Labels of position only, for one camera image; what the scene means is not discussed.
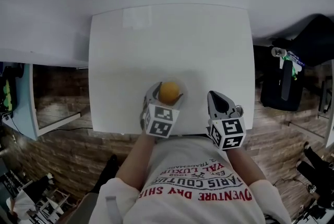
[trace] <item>white t-shirt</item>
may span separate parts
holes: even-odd
[[[118,178],[103,185],[89,223],[277,223],[273,219],[291,223],[270,182],[247,186],[211,140],[188,137],[154,147],[141,192]]]
[[[10,209],[10,198],[6,201],[8,208]],[[36,210],[35,203],[33,200],[21,190],[15,198],[15,205],[13,211],[17,214],[18,218],[21,220],[29,219],[27,211]]]

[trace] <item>white table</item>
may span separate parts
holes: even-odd
[[[89,95],[95,131],[140,133],[144,95],[168,77],[187,88],[173,134],[206,132],[209,90],[242,105],[251,129],[255,75],[247,11],[169,4],[93,16]]]
[[[334,90],[334,60],[331,61],[331,65],[332,65],[332,76],[333,76],[333,79],[332,79],[332,91],[333,91]],[[298,125],[298,124],[293,123],[293,122],[290,122],[289,126],[298,130],[299,132],[301,132],[301,133],[303,133],[307,136],[313,137],[316,140],[324,143],[326,145],[326,148],[327,148],[334,143],[334,104],[333,104],[333,101],[332,101],[332,105],[331,105],[328,117],[319,114],[318,118],[322,118],[322,119],[327,120],[327,128],[326,128],[326,132],[325,132],[324,135],[312,132],[312,131],[310,131],[310,130],[308,130],[308,129],[306,129],[306,128]]]
[[[39,128],[33,97],[32,71],[32,64],[25,64],[23,76],[21,78],[16,77],[17,107],[14,109],[13,118],[5,117],[3,122],[21,134],[37,140],[39,136],[80,118],[81,112]]]

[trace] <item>wooden floor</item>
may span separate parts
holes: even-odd
[[[307,70],[306,74],[319,84],[326,75],[330,75],[330,69],[318,66]],[[295,169],[297,160],[305,159],[303,144],[309,140],[312,148],[320,156],[324,154],[327,160],[330,152],[325,151],[321,143],[289,128],[287,123],[294,120],[315,132],[324,132],[326,122],[316,120],[319,98],[305,90],[299,111],[289,113],[264,108],[260,103],[260,90],[261,86],[256,86],[253,129],[247,132],[245,148],[273,184],[279,179],[292,178],[307,184]],[[40,126],[68,116],[89,105],[88,70],[34,66],[34,93]],[[62,128],[78,127],[92,128],[90,114]],[[94,186],[109,157],[116,154],[121,163],[136,138],[136,135],[77,129],[53,131],[34,142],[7,128],[5,137],[1,138],[6,150],[0,156],[9,168],[23,170],[33,180],[52,172],[57,187],[79,199]],[[277,188],[292,218],[312,198],[300,182],[279,181]]]

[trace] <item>sleeve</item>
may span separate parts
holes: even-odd
[[[283,205],[277,188],[272,186],[269,181],[256,181],[249,188],[269,223],[274,223],[273,220],[280,224],[291,223],[289,213]]]
[[[95,224],[116,224],[110,217],[110,211],[116,211],[121,218],[124,218],[126,213],[135,204],[139,195],[139,191],[127,184],[121,179],[110,179],[100,188],[98,200],[96,202],[89,223]],[[107,205],[108,200],[115,201],[114,208]]]

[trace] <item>black and white marker cube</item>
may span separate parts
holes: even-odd
[[[221,150],[241,147],[246,136],[243,117],[209,120],[209,137]]]
[[[146,134],[168,138],[179,112],[179,110],[149,104],[145,115]]]

